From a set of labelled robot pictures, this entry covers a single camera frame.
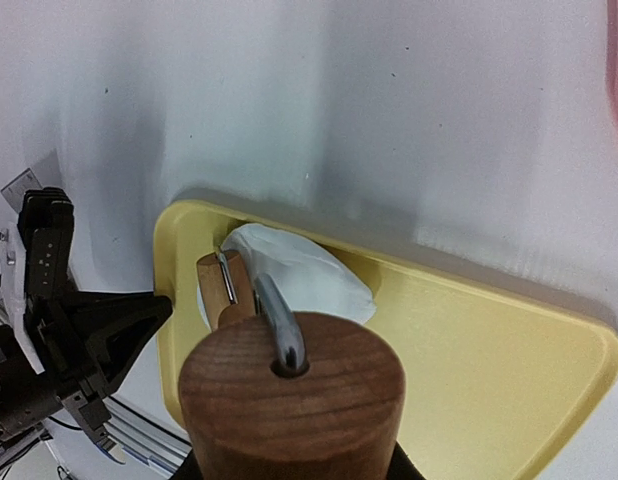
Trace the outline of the white dough lump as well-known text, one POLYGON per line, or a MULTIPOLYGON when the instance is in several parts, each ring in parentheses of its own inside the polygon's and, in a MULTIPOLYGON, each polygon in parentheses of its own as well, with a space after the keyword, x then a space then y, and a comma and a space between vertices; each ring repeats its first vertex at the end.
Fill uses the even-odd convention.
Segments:
POLYGON ((291 310, 364 324, 376 313, 373 293, 348 267, 311 240, 262 224, 233 230, 221 245, 237 304, 255 313, 253 281, 268 274, 291 310))

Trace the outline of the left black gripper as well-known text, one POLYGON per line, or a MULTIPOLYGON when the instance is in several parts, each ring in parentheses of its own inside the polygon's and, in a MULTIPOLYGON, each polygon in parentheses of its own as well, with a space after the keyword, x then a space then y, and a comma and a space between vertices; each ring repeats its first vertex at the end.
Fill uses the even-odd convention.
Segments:
POLYGON ((171 300, 152 292, 28 299, 4 348, 3 438, 64 409, 98 448, 112 449, 104 399, 171 314, 171 300))

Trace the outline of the wooden double-ended rolling pin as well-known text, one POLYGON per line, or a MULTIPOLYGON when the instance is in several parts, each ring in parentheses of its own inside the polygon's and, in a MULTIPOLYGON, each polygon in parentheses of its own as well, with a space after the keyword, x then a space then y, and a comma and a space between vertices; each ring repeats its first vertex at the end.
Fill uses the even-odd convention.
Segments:
POLYGON ((212 332, 187 356, 178 396, 192 451, 180 479, 386 479, 405 374, 378 335, 290 312, 241 256, 196 264, 212 332))

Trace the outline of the yellow plastic tray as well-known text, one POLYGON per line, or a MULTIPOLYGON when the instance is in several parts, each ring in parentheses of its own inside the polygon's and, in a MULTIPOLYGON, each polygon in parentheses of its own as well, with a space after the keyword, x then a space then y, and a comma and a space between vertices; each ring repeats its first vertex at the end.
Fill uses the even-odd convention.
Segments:
MULTIPOLYGON (((163 399, 183 427, 182 366, 212 332, 197 261, 253 216, 180 201, 159 216, 154 284, 163 399)), ((597 315, 485 286, 309 230, 373 293, 365 329, 398 356, 405 399, 388 478, 531 479, 618 378, 618 334, 597 315)))

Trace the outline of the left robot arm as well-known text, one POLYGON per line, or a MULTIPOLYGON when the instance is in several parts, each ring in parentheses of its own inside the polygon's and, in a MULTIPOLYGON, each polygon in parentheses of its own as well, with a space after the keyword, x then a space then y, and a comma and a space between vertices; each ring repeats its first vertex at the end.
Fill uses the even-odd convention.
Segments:
POLYGON ((0 472, 16 445, 61 410, 101 451, 106 398, 122 385, 144 346, 172 313, 153 292, 78 292, 56 273, 64 249, 45 240, 26 248, 15 226, 0 233, 0 293, 8 324, 0 325, 0 472))

